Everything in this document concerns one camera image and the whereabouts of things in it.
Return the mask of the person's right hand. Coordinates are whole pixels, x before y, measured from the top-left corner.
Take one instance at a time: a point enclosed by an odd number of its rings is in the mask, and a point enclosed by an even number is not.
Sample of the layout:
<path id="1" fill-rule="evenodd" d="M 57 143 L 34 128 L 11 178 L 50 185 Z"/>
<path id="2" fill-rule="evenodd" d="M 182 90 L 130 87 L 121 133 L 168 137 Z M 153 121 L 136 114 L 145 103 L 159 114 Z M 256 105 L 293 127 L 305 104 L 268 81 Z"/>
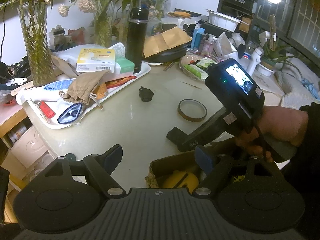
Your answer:
<path id="1" fill-rule="evenodd" d="M 263 158 L 268 163 L 273 162 L 271 152 L 264 150 L 253 141 L 260 134 L 269 134 L 277 140 L 287 141 L 291 145 L 299 147 L 305 137 L 309 116 L 306 111 L 284 108 L 280 106 L 263 107 L 258 124 L 251 133 L 242 132 L 236 137 L 237 146 L 243 147 L 250 155 Z"/>

